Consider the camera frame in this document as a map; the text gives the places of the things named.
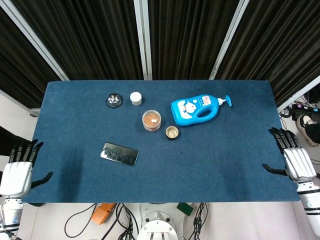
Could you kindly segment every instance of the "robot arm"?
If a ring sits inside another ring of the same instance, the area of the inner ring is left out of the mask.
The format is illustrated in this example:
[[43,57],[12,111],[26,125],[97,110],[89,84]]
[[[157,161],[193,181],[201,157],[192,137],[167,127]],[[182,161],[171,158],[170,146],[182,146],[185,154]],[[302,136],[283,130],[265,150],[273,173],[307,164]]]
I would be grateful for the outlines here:
[[0,239],[19,240],[15,233],[19,229],[23,203],[21,198],[26,196],[30,189],[45,184],[53,172],[45,178],[31,182],[32,169],[35,165],[38,151],[43,146],[38,140],[28,144],[21,143],[13,147],[9,162],[6,164],[0,185],[0,196],[5,199],[0,207]]
[[313,183],[317,173],[309,155],[291,131],[273,127],[269,132],[284,156],[285,169],[274,169],[267,164],[262,166],[272,174],[289,176],[298,184],[297,192],[305,213],[314,233],[320,237],[320,187]]

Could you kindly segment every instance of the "robotic finger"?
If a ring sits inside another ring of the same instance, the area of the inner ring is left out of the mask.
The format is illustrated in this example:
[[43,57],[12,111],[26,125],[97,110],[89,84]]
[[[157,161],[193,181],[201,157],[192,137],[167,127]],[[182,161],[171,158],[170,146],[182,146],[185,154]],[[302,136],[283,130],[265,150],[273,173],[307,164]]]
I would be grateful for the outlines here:
[[288,140],[289,148],[297,147],[295,141],[293,140],[291,134],[288,131],[286,131],[286,130],[284,130],[282,128],[280,128],[280,131],[283,133],[283,136]]
[[286,170],[284,169],[275,169],[275,168],[272,168],[270,167],[269,165],[267,164],[262,164],[262,167],[267,170],[269,173],[272,173],[272,174],[277,174],[277,175],[282,175],[282,176],[288,176]]
[[292,131],[289,131],[287,130],[287,132],[291,135],[293,141],[294,141],[294,144],[296,145],[297,148],[301,148],[301,145],[300,145],[300,142],[297,138],[297,136],[292,132]]
[[17,149],[16,155],[15,155],[15,162],[20,162],[21,161],[22,152],[26,148],[25,145],[26,145],[25,141],[20,143],[20,145],[19,145],[19,147]]
[[10,152],[10,156],[9,156],[9,164],[13,163],[15,160],[15,155],[16,155],[16,147],[19,145],[19,143],[17,143],[16,145],[13,146],[13,148],[11,149]]
[[269,133],[271,133],[271,135],[274,137],[276,144],[280,149],[280,152],[283,154],[284,149],[287,149],[290,146],[287,138],[284,136],[284,134],[280,130],[274,127],[269,129]]
[[42,184],[45,184],[46,182],[48,182],[50,180],[50,178],[52,177],[54,173],[52,171],[50,171],[44,178],[42,178],[41,180],[37,180],[37,181],[33,181],[31,183],[31,187],[30,189],[34,189]]
[[23,158],[22,160],[24,162],[28,161],[29,157],[30,157],[30,152],[31,150],[34,148],[34,145],[38,142],[38,139],[35,139],[33,141],[31,141],[28,146],[26,147],[25,149],[25,152],[24,152],[24,155],[23,155]]
[[38,156],[38,152],[39,152],[40,148],[41,148],[43,145],[44,145],[44,143],[43,143],[43,142],[40,142],[39,144],[37,144],[37,145],[33,148],[32,152],[31,152],[31,154],[30,154],[30,157],[29,157],[29,159],[28,159],[28,161],[32,163],[32,167],[35,166],[36,159],[37,159],[37,156]]

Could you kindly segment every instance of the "white bottle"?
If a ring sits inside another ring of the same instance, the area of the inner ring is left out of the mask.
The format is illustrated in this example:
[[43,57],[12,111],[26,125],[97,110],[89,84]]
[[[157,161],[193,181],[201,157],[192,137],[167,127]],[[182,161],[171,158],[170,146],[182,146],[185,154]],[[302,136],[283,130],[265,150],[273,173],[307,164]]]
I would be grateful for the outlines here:
[[140,92],[133,92],[130,94],[130,100],[133,105],[139,106],[142,103],[142,95]]

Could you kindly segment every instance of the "smartphone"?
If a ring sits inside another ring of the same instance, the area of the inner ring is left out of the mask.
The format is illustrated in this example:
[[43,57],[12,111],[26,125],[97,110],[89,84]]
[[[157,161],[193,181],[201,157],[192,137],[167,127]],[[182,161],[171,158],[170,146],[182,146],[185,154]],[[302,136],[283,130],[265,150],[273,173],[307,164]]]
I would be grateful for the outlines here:
[[106,142],[100,157],[133,167],[136,165],[138,155],[138,150]]

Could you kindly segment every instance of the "black curtain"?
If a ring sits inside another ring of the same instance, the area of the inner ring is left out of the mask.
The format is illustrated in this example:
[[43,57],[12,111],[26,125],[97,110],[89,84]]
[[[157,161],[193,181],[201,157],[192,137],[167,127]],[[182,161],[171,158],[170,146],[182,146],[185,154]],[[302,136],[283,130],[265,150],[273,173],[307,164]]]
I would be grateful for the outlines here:
[[28,108],[40,108],[47,83],[58,80],[0,8],[0,89]]
[[215,79],[269,80],[279,106],[320,75],[320,1],[251,0]]
[[13,0],[71,80],[143,79],[133,0]]
[[208,79],[238,0],[149,0],[152,76]]

